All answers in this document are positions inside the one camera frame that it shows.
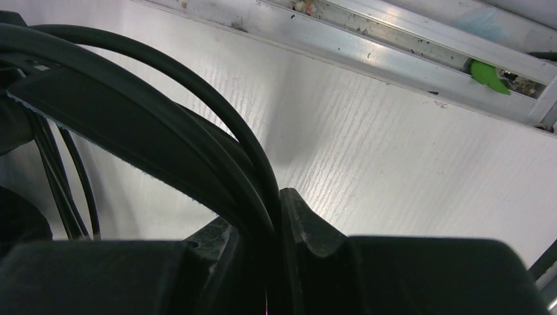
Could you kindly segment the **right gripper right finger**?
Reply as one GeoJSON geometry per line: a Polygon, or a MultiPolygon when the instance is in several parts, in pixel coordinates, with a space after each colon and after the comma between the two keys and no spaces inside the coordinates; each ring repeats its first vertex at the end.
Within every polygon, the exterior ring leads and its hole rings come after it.
{"type": "Polygon", "coordinates": [[[346,236],[280,191],[287,314],[547,314],[521,259],[496,240],[346,236]]]}

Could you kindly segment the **large black blue headphones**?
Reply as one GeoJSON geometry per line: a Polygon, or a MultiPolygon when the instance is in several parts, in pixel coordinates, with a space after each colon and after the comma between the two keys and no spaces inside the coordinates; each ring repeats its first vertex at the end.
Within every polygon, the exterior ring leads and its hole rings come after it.
{"type": "MultiPolygon", "coordinates": [[[[240,237],[226,268],[222,314],[287,314],[279,191],[253,132],[203,79],[115,33],[27,26],[1,13],[1,151],[34,141],[68,235],[100,238],[75,133],[216,212],[240,237]]],[[[50,242],[24,198],[1,190],[2,261],[18,245],[50,242]]]]}

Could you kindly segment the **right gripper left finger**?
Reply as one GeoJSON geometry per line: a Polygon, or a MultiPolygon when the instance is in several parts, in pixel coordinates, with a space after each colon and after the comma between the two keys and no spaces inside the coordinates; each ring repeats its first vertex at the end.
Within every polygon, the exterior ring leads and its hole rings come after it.
{"type": "Polygon", "coordinates": [[[179,241],[37,241],[1,263],[2,314],[222,314],[240,237],[215,219],[179,241]]]}

